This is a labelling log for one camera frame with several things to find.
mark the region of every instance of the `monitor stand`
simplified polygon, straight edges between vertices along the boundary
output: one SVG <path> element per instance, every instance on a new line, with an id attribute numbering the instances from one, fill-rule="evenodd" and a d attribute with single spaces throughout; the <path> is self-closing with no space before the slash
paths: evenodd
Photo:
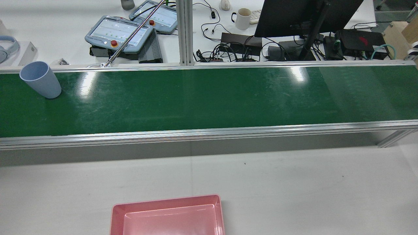
<path id="1" fill-rule="evenodd" d="M 324 0 L 321 4 L 321 7 L 319 9 L 318 12 L 318 17 L 317 19 L 314 21 L 313 26 L 311 27 L 308 37 L 306 38 L 305 42 L 302 45 L 296 45 L 295 42 L 293 43 L 293 49 L 292 49 L 292 45 L 289 48 L 289 45 L 284 46 L 287 43 L 282 43 L 282 46 L 286 49 L 287 51 L 287 55 L 290 59 L 288 59 L 289 61 L 313 61 L 316 60 L 314 55 L 312 54 L 311 51 L 311 47 L 315 42 L 315 38 L 319 33 L 319 30 L 322 26 L 322 23 L 325 20 L 325 16 L 329 11 L 331 4 L 329 2 L 329 0 Z"/>
<path id="2" fill-rule="evenodd" d="M 284 41 L 280 42 L 279 44 L 285 49 L 287 53 L 285 53 L 285 60 L 286 61 L 299 61 L 299 55 L 301 54 L 301 50 L 303 48 L 303 40 L 296 41 Z M 303 61 L 315 61 L 316 58 L 311 50 L 309 50 L 303 59 Z"/>

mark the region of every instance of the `green conveyor belt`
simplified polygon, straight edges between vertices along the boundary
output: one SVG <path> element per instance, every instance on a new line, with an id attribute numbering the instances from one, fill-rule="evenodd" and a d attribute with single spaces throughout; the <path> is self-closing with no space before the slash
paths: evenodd
<path id="1" fill-rule="evenodd" d="M 0 74 L 0 137 L 418 119 L 414 66 L 56 73 L 38 95 Z"/>

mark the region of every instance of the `gray cylinder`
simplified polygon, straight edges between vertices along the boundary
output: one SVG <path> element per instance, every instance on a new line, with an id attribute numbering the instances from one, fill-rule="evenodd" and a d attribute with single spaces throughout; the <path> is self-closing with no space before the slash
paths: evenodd
<path id="1" fill-rule="evenodd" d="M 120 2 L 122 3 L 122 8 L 124 10 L 131 10 L 135 7 L 133 0 L 120 0 Z"/>

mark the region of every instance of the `pink plastic tray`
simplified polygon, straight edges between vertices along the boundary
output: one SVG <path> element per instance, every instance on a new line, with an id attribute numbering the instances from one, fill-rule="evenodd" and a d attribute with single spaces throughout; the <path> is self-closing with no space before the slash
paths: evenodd
<path id="1" fill-rule="evenodd" d="M 224 235 L 219 195 L 117 204 L 110 235 Z"/>

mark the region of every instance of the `blue plastic cup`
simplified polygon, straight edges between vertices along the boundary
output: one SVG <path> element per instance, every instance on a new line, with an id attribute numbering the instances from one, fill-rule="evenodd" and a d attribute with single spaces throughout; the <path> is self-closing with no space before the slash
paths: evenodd
<path id="1" fill-rule="evenodd" d="M 23 67 L 20 78 L 32 89 L 48 99 L 61 94 L 61 85 L 49 65 L 43 61 L 35 61 Z"/>

